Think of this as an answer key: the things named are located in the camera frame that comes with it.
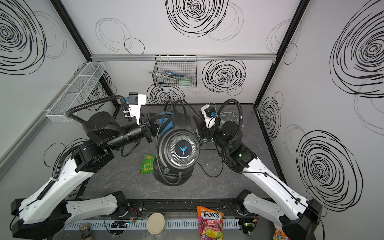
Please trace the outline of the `black blue headphones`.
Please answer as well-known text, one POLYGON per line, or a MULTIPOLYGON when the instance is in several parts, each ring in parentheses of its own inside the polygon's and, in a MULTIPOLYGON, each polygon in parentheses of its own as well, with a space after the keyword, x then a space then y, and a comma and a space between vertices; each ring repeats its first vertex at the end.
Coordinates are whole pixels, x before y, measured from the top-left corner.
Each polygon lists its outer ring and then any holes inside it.
POLYGON ((154 177, 166 186, 180 186, 193 175, 200 155, 200 144, 192 131, 191 116, 186 102, 178 100, 166 106, 159 114, 173 114, 172 123, 152 126, 156 159, 154 177))

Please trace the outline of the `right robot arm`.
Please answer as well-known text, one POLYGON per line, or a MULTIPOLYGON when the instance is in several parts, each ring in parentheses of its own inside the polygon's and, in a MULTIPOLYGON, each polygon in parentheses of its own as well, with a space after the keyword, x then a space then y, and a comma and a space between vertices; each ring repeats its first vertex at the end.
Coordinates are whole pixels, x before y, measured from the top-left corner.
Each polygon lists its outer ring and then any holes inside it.
POLYGON ((246 213, 259 215, 277 225, 290 240, 312 240, 322 224, 323 207, 291 189, 274 175, 242 142, 243 109, 235 99, 225 101, 219 109, 209 104, 201 107, 199 135, 213 141, 223 165, 257 184, 271 199, 260 198, 243 190, 237 197, 246 213))

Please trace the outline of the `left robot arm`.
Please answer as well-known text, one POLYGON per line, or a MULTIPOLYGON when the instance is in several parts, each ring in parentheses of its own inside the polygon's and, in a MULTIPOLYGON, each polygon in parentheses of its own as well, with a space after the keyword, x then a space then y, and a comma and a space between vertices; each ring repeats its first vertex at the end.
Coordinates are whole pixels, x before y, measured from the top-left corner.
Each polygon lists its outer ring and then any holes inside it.
POLYGON ((114 192, 92 200, 67 200, 68 195, 83 182, 114 159, 114 151, 141 139, 152 140, 163 126, 165 112, 148 115, 140 123, 140 114, 132 113, 130 99, 111 96, 67 110, 66 116, 82 124, 88 140, 67 150, 56 161, 53 175, 38 191, 25 199, 16 199, 11 204, 14 219, 10 230, 13 237, 28 240, 44 240, 54 236, 68 224, 107 215, 121 217, 129 210, 129 202, 122 192, 114 192), (93 105, 120 100, 128 124, 121 126, 107 112, 99 112, 88 120, 77 112, 93 105))

